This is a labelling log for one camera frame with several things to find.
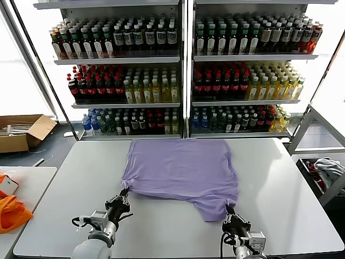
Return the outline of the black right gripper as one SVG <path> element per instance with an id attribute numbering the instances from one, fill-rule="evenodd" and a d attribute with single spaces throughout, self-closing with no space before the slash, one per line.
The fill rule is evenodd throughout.
<path id="1" fill-rule="evenodd" d="M 251 224 L 239 214 L 236 214 L 234 206 L 226 204 L 226 219 L 222 223 L 222 231 L 232 235 L 246 235 L 251 229 Z"/>

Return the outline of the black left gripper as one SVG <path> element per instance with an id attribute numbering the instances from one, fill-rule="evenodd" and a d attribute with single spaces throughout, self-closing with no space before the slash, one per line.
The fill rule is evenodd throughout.
<path id="1" fill-rule="evenodd" d="M 105 202 L 109 220 L 120 220 L 122 214 L 130 212 L 128 193 L 129 188 L 124 188 L 121 190 L 119 196 L 115 196 L 111 200 Z"/>

